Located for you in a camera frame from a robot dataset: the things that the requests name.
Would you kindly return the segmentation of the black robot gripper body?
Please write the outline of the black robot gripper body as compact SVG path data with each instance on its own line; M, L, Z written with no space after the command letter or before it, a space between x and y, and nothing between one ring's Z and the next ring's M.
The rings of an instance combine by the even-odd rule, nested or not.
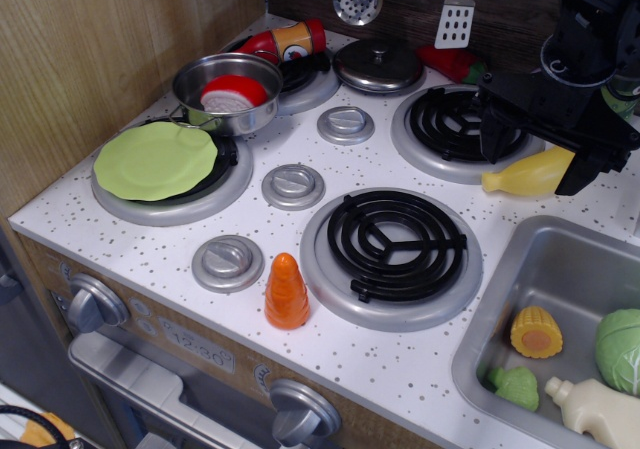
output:
M541 72L487 73L478 82L481 117L489 102L521 111L521 131L572 152L639 148L639 132L607 105L597 88L567 86Z

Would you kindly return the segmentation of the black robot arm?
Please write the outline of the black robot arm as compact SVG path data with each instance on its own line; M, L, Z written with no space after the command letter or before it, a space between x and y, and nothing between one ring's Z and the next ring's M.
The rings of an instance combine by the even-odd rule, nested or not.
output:
M484 74L476 105L491 163L516 130L573 153L555 192L572 196L600 173L621 171L639 133L602 94L616 76L639 76L639 0L560 0L537 73Z

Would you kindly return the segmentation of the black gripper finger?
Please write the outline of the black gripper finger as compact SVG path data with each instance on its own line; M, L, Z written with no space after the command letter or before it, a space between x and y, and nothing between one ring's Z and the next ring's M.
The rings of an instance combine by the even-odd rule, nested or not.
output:
M591 184L600 173L620 172L631 152L612 148L592 148L572 152L560 148L564 172L554 193L574 196Z
M495 164L522 134L524 114L501 102L489 102L484 108L480 125L480 146L485 159Z

